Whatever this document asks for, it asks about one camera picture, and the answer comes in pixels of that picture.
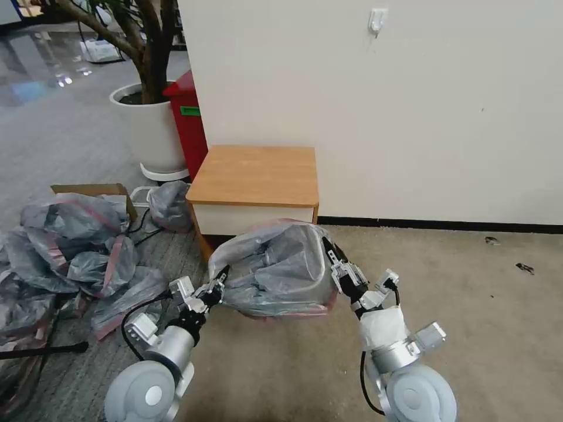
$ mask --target wooden table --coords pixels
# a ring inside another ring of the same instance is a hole
[[[205,260],[225,236],[256,224],[278,218],[316,223],[315,150],[215,145],[186,199]]]

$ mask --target white drawer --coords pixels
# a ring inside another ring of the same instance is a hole
[[[313,208],[263,207],[243,205],[193,204],[201,234],[234,235],[255,224],[272,219],[291,218],[313,221]]]

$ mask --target red trash bin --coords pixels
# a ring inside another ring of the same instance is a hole
[[[183,74],[176,82],[166,88],[163,94],[170,98],[189,177],[193,181],[207,155],[207,141],[205,140],[204,125],[201,121],[192,71]]]

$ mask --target white wall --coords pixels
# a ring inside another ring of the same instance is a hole
[[[320,215],[563,224],[563,2],[178,3],[208,142],[315,146]]]

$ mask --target white plant pot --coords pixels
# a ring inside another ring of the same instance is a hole
[[[139,160],[143,174],[160,182],[187,177],[189,173],[170,101],[135,106],[119,102],[140,90],[140,83],[124,86],[110,94],[110,101],[130,132],[126,140]]]

